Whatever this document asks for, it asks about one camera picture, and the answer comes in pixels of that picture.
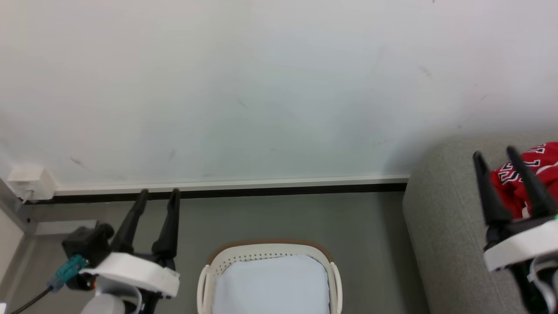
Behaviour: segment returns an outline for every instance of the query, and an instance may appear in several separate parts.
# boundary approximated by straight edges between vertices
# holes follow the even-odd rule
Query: white wall
[[[23,239],[23,231],[0,208],[0,283]]]
[[[4,168],[40,164],[63,187],[408,174],[452,134],[556,123],[556,12],[3,0]]]

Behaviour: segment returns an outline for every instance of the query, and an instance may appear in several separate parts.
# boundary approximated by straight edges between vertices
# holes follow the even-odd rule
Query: baseboard
[[[58,187],[51,200],[37,204],[132,201],[142,189],[150,199],[166,199],[174,188],[182,198],[404,191],[407,175],[366,175],[306,179],[248,180],[141,185]]]

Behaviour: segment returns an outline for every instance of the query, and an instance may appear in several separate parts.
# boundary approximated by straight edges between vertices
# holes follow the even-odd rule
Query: teal connector
[[[50,278],[46,285],[52,287],[52,292],[58,292],[68,280],[79,274],[79,271],[86,266],[87,261],[81,255],[76,254],[56,271],[56,274]]]

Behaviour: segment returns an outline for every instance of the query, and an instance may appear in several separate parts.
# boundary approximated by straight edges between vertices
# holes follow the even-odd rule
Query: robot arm
[[[558,206],[545,186],[524,164],[517,150],[508,156],[531,201],[532,217],[513,221],[492,186],[490,171],[477,151],[473,162],[487,229],[484,260],[489,271],[509,269],[529,313],[556,314],[558,299]]]
[[[143,190],[110,245],[108,240],[114,230],[107,224],[95,229],[79,228],[62,242],[69,259],[77,254],[89,262],[88,268],[66,283],[70,289],[95,288],[95,297],[82,314],[153,314],[159,299],[176,297],[180,284],[174,263],[180,191],[174,189],[171,193],[165,223],[152,253],[139,254],[132,244],[147,199],[148,191]],[[136,301],[124,301],[123,297]]]

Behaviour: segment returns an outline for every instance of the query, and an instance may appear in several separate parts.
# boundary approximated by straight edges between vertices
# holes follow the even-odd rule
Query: black floor trim
[[[240,197],[240,196],[271,196],[293,194],[325,194],[325,193],[365,193],[365,192],[402,192],[407,183],[359,184],[359,185],[331,185],[327,187],[294,187],[294,188],[259,188],[259,189],[229,189],[213,191],[183,191],[181,198],[210,198],[210,197]],[[34,204],[72,204],[72,203],[101,203],[135,201],[139,193],[127,194],[99,194],[55,196],[53,199],[39,201]],[[168,199],[171,192],[155,192],[149,194],[149,199]]]

